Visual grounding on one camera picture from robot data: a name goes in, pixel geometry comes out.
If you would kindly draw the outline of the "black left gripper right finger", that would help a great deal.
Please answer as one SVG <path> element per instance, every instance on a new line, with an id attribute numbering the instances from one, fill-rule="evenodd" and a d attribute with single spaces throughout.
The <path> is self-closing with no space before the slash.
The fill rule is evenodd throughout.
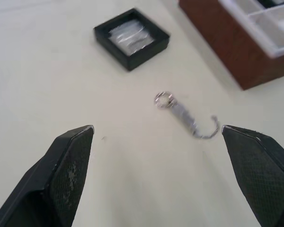
<path id="1" fill-rule="evenodd" d="M 237 183 L 262 227 L 284 227 L 284 148 L 272 137 L 231 125 L 222 135 Z"/>

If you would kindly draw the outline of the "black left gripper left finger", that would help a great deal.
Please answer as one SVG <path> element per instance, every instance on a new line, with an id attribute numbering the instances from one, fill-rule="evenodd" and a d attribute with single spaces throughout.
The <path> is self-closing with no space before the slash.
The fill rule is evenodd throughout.
<path id="1" fill-rule="evenodd" d="M 94 127 L 58 136 L 0 208 L 0 227 L 70 227 L 86 181 Z"/>

